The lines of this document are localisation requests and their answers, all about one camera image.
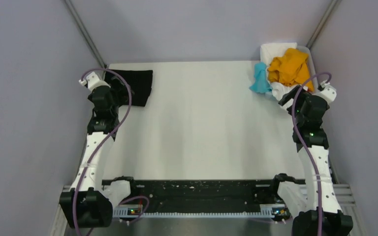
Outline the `orange t-shirt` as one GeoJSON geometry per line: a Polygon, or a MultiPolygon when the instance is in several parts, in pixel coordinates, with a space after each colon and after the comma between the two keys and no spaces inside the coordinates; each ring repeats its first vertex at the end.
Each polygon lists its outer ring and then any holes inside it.
{"type": "Polygon", "coordinates": [[[291,87],[304,84],[311,74],[308,68],[309,55],[298,49],[288,48],[282,57],[274,57],[268,67],[268,80],[291,87]]]}

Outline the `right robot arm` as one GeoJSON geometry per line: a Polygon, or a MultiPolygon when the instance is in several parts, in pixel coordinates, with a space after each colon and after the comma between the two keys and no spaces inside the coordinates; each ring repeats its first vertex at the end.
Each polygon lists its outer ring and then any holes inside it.
{"type": "Polygon", "coordinates": [[[329,143],[322,128],[322,118],[336,96],[336,89],[322,82],[316,93],[296,86],[278,102],[294,118],[292,138],[303,166],[306,194],[294,177],[278,174],[269,197],[286,205],[293,236],[347,236],[353,228],[352,217],[343,213],[334,192],[329,143]]]}

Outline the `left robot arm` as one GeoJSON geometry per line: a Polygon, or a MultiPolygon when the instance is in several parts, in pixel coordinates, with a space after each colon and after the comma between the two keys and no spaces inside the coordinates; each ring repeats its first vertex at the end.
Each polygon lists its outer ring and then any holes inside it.
{"type": "Polygon", "coordinates": [[[113,78],[106,82],[95,69],[88,70],[79,83],[91,93],[92,117],[87,127],[86,147],[77,176],[67,192],[60,195],[60,206],[71,228],[108,227],[113,210],[124,200],[133,203],[138,197],[137,188],[128,180],[115,180],[107,188],[102,178],[116,133],[125,119],[118,118],[119,107],[131,106],[130,85],[117,72],[106,69],[113,78]]]}

